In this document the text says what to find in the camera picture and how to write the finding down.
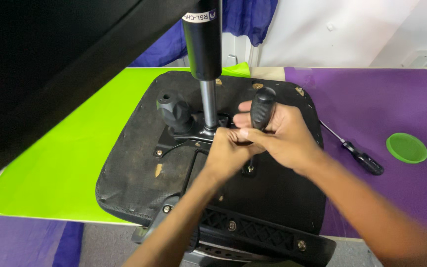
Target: cylinder label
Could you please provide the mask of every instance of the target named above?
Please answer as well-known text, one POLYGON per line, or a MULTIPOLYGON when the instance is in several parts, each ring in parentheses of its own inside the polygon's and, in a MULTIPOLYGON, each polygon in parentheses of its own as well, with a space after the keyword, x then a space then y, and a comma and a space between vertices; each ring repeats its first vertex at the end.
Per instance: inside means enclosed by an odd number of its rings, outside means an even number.
POLYGON ((187 13, 182 17, 183 20, 193 23, 202 23, 215 20, 217 18, 217 9, 204 13, 187 13))

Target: screw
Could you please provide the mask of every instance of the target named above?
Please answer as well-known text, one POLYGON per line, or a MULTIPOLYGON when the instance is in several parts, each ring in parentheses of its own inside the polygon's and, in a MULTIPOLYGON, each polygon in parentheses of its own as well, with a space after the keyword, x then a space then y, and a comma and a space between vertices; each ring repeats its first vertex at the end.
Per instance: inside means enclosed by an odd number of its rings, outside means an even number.
POLYGON ((237 229, 237 224, 234 221, 228 222, 228 230, 233 232, 237 229))
POLYGON ((305 242, 303 240, 298 241, 298 248, 300 251, 305 251, 305 242))
POLYGON ((162 211, 163 211, 164 213, 169 213, 169 212, 171 211, 171 206, 169 206, 169 205, 165 205, 165 206, 162 208, 162 211))

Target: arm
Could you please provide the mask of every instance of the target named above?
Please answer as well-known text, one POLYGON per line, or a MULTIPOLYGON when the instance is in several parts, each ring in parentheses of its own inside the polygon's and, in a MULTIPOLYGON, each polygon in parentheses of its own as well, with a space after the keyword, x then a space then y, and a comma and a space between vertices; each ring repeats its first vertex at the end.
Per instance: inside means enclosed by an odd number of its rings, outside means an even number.
MULTIPOLYGON (((240 104, 250 110, 250 102, 240 104)), ((296 107, 277 104, 265 134, 249 113, 234 117, 242 136, 257 143, 282 165, 314 182, 363 237, 386 266, 427 266, 427 228, 413 221, 324 153, 296 107)))
POLYGON ((191 188, 124 267, 179 266, 193 229, 215 192, 252 155, 264 151, 255 144, 237 146, 238 130, 218 128, 213 140, 205 166, 191 188))

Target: green cup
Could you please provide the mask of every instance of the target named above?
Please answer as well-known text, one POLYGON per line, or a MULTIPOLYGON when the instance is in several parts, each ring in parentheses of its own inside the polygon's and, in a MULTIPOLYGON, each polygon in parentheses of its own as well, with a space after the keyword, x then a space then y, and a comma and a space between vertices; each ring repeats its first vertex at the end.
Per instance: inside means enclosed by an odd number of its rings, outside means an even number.
POLYGON ((406 163, 420 163, 427 158, 427 149, 418 138, 407 133, 394 133, 387 139, 388 151, 406 163))

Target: green surface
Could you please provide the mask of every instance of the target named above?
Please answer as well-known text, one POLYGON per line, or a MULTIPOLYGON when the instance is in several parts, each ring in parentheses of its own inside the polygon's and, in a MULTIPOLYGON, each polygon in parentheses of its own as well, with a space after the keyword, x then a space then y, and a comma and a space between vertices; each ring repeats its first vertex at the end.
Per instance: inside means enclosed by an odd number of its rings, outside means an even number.
POLYGON ((388 137, 387 149, 395 158, 406 163, 420 163, 427 158, 424 143, 407 133, 394 133, 388 137))
MULTIPOLYGON (((170 70, 190 69, 124 69, 16 158, 0 176, 0 215, 125 222, 98 206, 95 183, 144 92, 170 70)), ((246 63, 222 74, 250 77, 246 63)))

